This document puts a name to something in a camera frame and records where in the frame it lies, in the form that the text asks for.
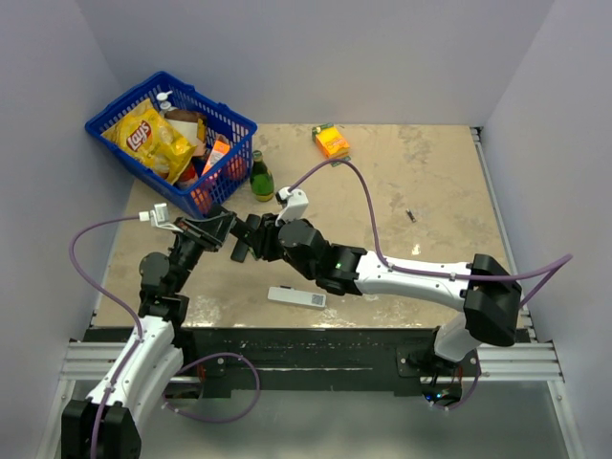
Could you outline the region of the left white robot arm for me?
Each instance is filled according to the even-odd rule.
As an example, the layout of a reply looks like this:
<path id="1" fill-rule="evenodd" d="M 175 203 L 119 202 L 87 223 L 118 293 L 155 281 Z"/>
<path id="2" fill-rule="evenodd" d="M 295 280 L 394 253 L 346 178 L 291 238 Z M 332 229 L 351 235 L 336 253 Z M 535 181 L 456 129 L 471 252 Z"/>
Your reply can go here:
<path id="1" fill-rule="evenodd" d="M 142 429 L 171 378 L 191 373 L 198 352 L 182 325 L 188 299 L 186 281 L 206 251 L 219 251 L 235 221 L 221 207 L 204 219 L 172 220 L 165 204 L 136 220 L 169 230 L 167 253 L 152 252 L 139 266 L 141 305 L 128 313 L 134 321 L 128 341 L 111 368 L 82 401 L 70 401 L 61 415 L 60 451 L 64 458 L 137 458 Z"/>

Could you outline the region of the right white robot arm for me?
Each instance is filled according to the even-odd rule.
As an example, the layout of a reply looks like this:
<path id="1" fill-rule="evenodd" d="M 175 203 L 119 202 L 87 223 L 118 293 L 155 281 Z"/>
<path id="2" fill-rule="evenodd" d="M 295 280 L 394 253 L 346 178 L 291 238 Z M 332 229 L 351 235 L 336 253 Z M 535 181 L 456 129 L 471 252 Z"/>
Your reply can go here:
<path id="1" fill-rule="evenodd" d="M 481 344 L 514 345 L 521 287 L 489 255 L 435 264 L 382 258 L 375 251 L 328 242 L 305 219 L 278 225 L 272 214 L 256 229 L 233 234 L 258 259 L 282 260 L 332 295 L 396 295 L 437 303 L 457 312 L 434 332 L 421 356 L 428 369 L 448 375 Z"/>

